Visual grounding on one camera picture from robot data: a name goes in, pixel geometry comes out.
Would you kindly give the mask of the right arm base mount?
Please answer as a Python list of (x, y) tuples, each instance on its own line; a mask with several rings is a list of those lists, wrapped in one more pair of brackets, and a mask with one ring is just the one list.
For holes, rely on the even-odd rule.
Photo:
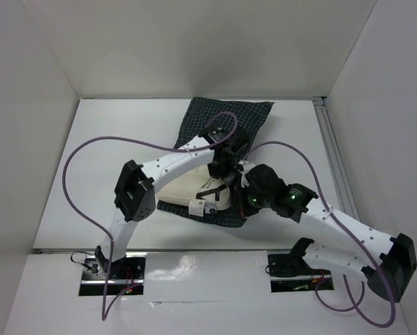
[(269, 253), (265, 273), (270, 277), (272, 293), (334, 290), (329, 270), (312, 269), (290, 253)]

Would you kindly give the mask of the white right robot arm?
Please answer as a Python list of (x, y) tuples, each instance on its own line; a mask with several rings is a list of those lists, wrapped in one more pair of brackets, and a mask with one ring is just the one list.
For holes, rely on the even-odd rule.
[(366, 282), (382, 299), (401, 301), (417, 269), (414, 241), (405, 234), (394, 237), (380, 232), (323, 202), (301, 185), (286, 184), (266, 164), (240, 161), (243, 214), (270, 209), (278, 216), (338, 241), (331, 248), (312, 238), (299, 239), (291, 249), (289, 264), (298, 273), (331, 269)]

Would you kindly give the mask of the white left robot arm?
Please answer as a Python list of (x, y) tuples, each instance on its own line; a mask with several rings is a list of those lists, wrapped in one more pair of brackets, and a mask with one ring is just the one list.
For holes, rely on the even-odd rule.
[(200, 166), (208, 166), (215, 178), (227, 177), (235, 163), (236, 153), (249, 144), (245, 129), (232, 135), (216, 126), (202, 130), (183, 146), (154, 161), (124, 164), (115, 186), (115, 213), (108, 228), (109, 237), (96, 247), (97, 269), (106, 278), (122, 272), (129, 240), (142, 220), (156, 209), (155, 195), (164, 186)]

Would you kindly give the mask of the dark checked pillowcase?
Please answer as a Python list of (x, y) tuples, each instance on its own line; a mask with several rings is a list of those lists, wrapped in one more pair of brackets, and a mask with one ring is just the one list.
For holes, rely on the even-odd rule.
[[(235, 157), (238, 162), (250, 151), (256, 135), (265, 123), (274, 103), (264, 101), (252, 103), (247, 101), (217, 100), (213, 98), (194, 97), (191, 99), (186, 114), (183, 117), (177, 135), (174, 148), (179, 148), (189, 140), (193, 139), (209, 124), (210, 120), (214, 125), (231, 131), (234, 127), (234, 120), (237, 119), (238, 126), (243, 128), (249, 136), (249, 144), (241, 148)], [(168, 213), (176, 214), (183, 218), (218, 225), (225, 228), (240, 228), (246, 223), (246, 218), (240, 213), (237, 200), (229, 209), (218, 211), (216, 214), (207, 214), (203, 217), (191, 216), (186, 207), (159, 201), (157, 209)]]

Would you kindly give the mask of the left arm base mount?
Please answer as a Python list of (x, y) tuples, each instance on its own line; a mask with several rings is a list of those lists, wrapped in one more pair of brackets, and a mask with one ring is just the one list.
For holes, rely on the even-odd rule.
[[(111, 268), (108, 279), (108, 296), (116, 296), (121, 291), (124, 295), (143, 295), (146, 253), (128, 252), (120, 265)], [(106, 274), (94, 254), (89, 251), (74, 251), (70, 261), (82, 267), (80, 297), (103, 296)]]

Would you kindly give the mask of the cream pillow with bear print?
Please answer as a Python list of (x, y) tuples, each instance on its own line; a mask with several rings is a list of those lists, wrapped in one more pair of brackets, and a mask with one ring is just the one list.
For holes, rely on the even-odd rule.
[(199, 217), (227, 210), (232, 203), (228, 184), (211, 177), (206, 165), (166, 184), (156, 198), (167, 204), (181, 206), (188, 214)]

